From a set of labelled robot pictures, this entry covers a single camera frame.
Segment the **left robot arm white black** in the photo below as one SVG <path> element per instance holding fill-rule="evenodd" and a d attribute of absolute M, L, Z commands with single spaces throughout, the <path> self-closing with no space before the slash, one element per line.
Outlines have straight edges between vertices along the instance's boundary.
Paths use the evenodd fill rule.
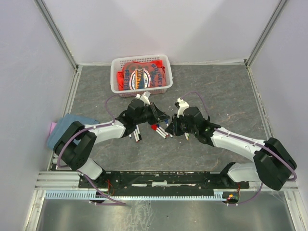
<path fill-rule="evenodd" d="M 106 176 L 105 170 L 90 158 L 94 145 L 127 137 L 138 131 L 140 124 L 157 125 L 169 118 L 155 103 L 133 99 L 126 110 L 107 123 L 72 114 L 65 115 L 52 132 L 55 141 L 49 141 L 48 144 L 59 161 L 63 161 L 71 170 L 87 176 L 94 187 L 100 188 L 105 185 Z"/>

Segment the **orange printed cloth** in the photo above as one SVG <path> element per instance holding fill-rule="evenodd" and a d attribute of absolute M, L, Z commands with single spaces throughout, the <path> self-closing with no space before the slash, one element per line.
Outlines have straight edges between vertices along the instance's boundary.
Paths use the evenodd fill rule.
<path fill-rule="evenodd" d="M 128 62 L 118 71 L 117 81 L 121 91 L 165 87 L 165 66 L 162 60 Z"/>

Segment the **white plastic basket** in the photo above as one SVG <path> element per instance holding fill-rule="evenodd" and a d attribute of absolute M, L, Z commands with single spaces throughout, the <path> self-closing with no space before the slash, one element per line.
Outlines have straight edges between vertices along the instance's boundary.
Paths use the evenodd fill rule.
<path fill-rule="evenodd" d="M 164 54 L 114 59 L 111 63 L 110 85 L 121 97 L 132 94 L 165 93 L 173 85 L 169 59 Z"/>

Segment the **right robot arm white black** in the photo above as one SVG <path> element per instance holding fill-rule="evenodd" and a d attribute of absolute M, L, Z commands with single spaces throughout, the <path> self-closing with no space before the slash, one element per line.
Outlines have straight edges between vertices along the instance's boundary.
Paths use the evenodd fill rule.
<path fill-rule="evenodd" d="M 296 180 L 297 165 L 276 138 L 258 140 L 231 132 L 204 118 L 198 107 L 179 105 L 167 132 L 175 136 L 193 135 L 200 143 L 222 148 L 245 157 L 246 164 L 231 163 L 220 176 L 225 188 L 242 181 L 259 181 L 279 191 L 283 185 Z"/>

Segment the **white marker red eraser cap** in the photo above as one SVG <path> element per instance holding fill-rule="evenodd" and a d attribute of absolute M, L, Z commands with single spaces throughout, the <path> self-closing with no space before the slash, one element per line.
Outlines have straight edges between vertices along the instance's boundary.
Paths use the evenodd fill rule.
<path fill-rule="evenodd" d="M 158 130 L 161 134 L 163 134 L 165 137 L 168 136 L 168 134 L 163 130 L 163 128 L 161 126 L 159 126 L 159 124 L 156 125 L 156 130 Z"/>

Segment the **uncapped white marker black end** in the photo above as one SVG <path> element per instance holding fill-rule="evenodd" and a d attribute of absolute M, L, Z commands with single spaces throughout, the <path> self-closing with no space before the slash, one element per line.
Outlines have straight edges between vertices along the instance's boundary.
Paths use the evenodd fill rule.
<path fill-rule="evenodd" d="M 140 133 L 140 129 L 138 126 L 136 126 L 136 129 L 137 129 L 137 134 L 138 134 L 138 137 L 139 137 L 139 140 L 142 140 L 142 137 L 141 137 L 141 133 Z"/>

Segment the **blue cloth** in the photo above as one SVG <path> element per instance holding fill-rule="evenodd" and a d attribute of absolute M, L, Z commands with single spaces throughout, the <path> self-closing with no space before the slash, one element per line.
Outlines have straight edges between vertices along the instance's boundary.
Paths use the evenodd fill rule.
<path fill-rule="evenodd" d="M 62 137 L 65 131 L 69 128 L 69 126 L 75 121 L 78 121 L 83 125 L 99 124 L 99 121 L 93 118 L 88 118 L 80 115 L 78 116 L 74 114 L 66 114 L 64 117 L 58 120 L 55 129 L 51 134 L 49 134 L 49 137 L 47 139 L 47 147 L 53 150 L 58 140 Z"/>

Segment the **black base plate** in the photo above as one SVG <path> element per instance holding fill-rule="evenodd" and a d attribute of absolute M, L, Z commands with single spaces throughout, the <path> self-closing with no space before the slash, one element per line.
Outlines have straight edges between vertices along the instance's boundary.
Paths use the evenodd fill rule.
<path fill-rule="evenodd" d="M 210 196 L 214 189 L 248 189 L 249 183 L 236 183 L 225 172 L 208 171 L 109 171 L 92 181 L 114 196 Z"/>

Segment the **aluminium frame rail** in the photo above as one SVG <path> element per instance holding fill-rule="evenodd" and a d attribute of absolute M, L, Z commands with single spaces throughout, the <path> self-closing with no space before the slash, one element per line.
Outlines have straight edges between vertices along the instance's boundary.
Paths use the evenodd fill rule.
<path fill-rule="evenodd" d="M 172 172 L 172 171 L 108 171 L 92 181 L 100 189 L 110 183 L 115 189 L 149 186 L 192 186 L 206 189 L 248 189 L 249 183 L 233 182 L 228 176 L 217 172 Z M 73 171 L 40 172 L 35 187 L 37 189 L 91 188 L 90 181 L 81 173 Z"/>

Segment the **circuit board with leds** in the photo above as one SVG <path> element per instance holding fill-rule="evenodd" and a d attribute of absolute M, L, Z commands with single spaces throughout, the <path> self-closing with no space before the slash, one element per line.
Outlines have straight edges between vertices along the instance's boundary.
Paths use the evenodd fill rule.
<path fill-rule="evenodd" d="M 227 196 L 227 203 L 237 203 L 240 199 L 240 196 L 238 193 L 229 194 Z"/>

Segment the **uncapped white marker red end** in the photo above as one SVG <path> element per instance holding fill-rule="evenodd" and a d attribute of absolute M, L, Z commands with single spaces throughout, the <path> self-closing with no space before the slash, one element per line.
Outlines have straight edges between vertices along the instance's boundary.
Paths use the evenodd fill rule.
<path fill-rule="evenodd" d="M 139 136 L 138 136 L 138 134 L 137 134 L 137 131 L 134 130 L 133 134 L 134 134 L 135 141 L 136 141 L 136 142 L 139 142 Z"/>

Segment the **pink cloth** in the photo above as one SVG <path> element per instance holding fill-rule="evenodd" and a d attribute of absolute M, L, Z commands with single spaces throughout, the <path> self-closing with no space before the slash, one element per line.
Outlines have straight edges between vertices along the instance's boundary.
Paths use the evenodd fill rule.
<path fill-rule="evenodd" d="M 55 122 L 52 122 L 52 123 L 51 123 L 51 126 L 50 126 L 50 134 L 53 132 L 53 130 L 55 129 L 56 125 L 57 125 L 57 123 L 55 123 Z"/>

